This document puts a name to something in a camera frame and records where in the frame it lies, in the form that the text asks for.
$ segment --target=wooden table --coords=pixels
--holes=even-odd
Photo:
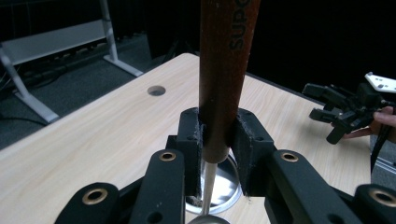
[[[53,223],[82,187],[122,189],[141,177],[151,154],[177,134],[180,113],[198,106],[198,72],[199,58],[183,54],[1,150],[0,223]],[[166,93],[149,95],[151,86]],[[246,77],[240,107],[256,114],[277,148],[302,153],[330,185],[353,194],[370,183],[369,139],[327,143],[332,127],[308,117],[320,105]],[[263,201],[242,196],[219,216],[267,223]]]

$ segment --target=human hand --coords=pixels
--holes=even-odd
[[[343,138],[355,138],[371,134],[378,135],[381,125],[385,124],[393,127],[390,130],[388,140],[392,143],[396,143],[396,115],[394,112],[396,112],[396,109],[393,109],[392,106],[386,106],[382,108],[381,111],[374,112],[374,120],[367,128],[359,129],[352,133],[346,133]]]

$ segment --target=brown wooden stick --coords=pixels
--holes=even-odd
[[[207,162],[228,156],[259,6],[260,0],[201,3],[199,118]]]

